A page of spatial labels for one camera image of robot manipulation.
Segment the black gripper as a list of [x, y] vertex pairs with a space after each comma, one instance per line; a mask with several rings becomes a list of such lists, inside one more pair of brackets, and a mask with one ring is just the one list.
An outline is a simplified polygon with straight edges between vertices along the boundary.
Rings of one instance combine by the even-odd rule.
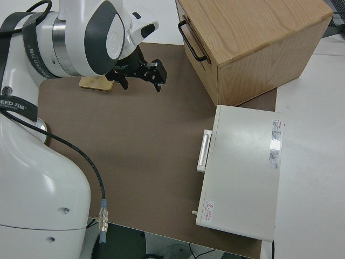
[[156, 91], [160, 92], [162, 85], [166, 83], [167, 72], [159, 59], [148, 63], [141, 50], [134, 50], [124, 59], [119, 59], [105, 77], [108, 81], [120, 84], [124, 90], [128, 90], [126, 77], [141, 78], [151, 82]]

